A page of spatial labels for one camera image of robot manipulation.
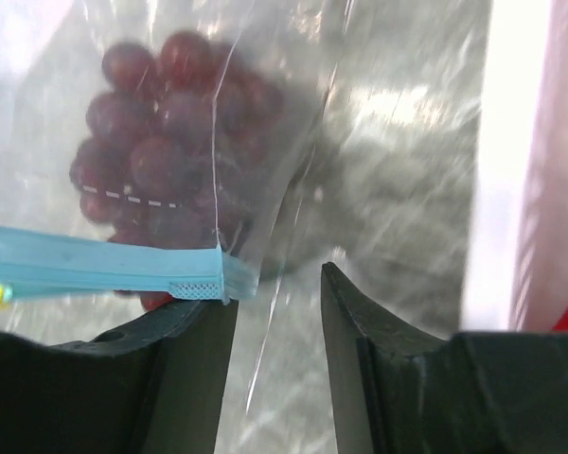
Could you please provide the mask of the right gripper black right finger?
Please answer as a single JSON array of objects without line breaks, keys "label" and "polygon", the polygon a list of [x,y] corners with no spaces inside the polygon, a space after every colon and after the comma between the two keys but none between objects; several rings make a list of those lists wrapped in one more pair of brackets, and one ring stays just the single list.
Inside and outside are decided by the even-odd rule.
[{"label": "right gripper black right finger", "polygon": [[441,340],[333,263],[321,313],[342,453],[568,453],[568,333]]}]

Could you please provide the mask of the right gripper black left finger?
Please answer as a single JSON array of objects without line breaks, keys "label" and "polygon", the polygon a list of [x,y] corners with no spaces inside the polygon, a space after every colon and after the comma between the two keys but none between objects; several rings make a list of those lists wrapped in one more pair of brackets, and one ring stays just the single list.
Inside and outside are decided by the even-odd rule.
[{"label": "right gripper black left finger", "polygon": [[89,341],[0,332],[0,453],[210,453],[238,307],[173,302]]}]

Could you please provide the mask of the white perforated plastic basket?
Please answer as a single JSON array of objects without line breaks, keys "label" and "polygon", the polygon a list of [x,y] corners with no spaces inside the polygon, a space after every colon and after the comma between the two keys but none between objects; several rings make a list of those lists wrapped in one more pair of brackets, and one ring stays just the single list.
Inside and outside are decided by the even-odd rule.
[{"label": "white perforated plastic basket", "polygon": [[567,307],[568,1],[496,1],[460,326],[547,331]]}]

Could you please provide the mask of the clear zip top bag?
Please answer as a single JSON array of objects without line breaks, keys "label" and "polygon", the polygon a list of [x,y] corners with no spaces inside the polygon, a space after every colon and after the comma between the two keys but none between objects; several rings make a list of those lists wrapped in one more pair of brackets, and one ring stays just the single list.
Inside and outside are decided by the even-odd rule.
[{"label": "clear zip top bag", "polygon": [[94,236],[65,171],[107,46],[239,26],[322,128],[240,307],[222,423],[313,427],[332,410],[318,272],[438,335],[458,324],[488,1],[0,1],[0,225]]}]

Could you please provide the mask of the red grape bunch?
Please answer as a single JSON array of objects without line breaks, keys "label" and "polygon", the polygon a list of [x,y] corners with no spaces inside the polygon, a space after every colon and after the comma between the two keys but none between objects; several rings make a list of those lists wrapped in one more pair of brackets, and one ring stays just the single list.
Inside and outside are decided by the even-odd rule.
[{"label": "red grape bunch", "polygon": [[112,232],[75,284],[136,294],[148,310],[254,297],[282,80],[195,30],[157,51],[117,41],[100,69],[107,88],[87,107],[69,179],[83,216]]}]

